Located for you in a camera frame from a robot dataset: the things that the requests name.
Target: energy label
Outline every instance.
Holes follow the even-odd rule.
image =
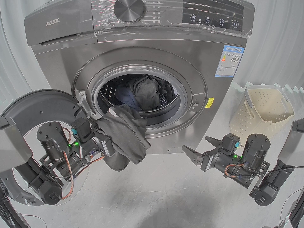
[[[242,58],[244,48],[225,45],[215,77],[233,77]]]

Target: yellow warning sticker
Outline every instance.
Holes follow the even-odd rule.
[[[213,101],[214,101],[214,97],[209,98],[208,103],[207,103],[207,105],[205,106],[205,108],[210,108],[211,105],[212,105],[212,103],[213,103]]]

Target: basket handle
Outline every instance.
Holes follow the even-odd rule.
[[[251,109],[247,106],[247,104],[248,104],[248,102],[245,100],[245,102],[244,102],[245,108],[246,108],[250,118],[253,119],[254,118],[253,113],[252,113]]]

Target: laundry basket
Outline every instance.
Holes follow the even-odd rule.
[[[241,138],[242,145],[250,134],[275,135],[294,116],[287,96],[279,86],[247,86],[245,96],[229,123],[230,131]]]

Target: gray floor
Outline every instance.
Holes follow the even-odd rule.
[[[284,89],[294,106],[295,119],[304,116],[304,93]],[[229,132],[229,120],[242,93],[230,87],[206,135],[222,138]],[[266,161],[271,168],[287,137],[291,123],[274,138]],[[202,141],[198,150],[212,146]],[[27,207],[14,203],[23,214],[45,220],[48,227],[206,227],[260,228],[279,224],[284,201],[303,187],[303,169],[296,169],[281,188],[275,201],[260,207],[248,196],[249,189],[211,169],[204,173],[185,154],[147,155],[139,165],[129,164],[122,172],[108,168],[103,161],[94,163],[81,191],[60,206]],[[297,198],[290,198],[287,207]],[[43,223],[28,217],[33,228]]]

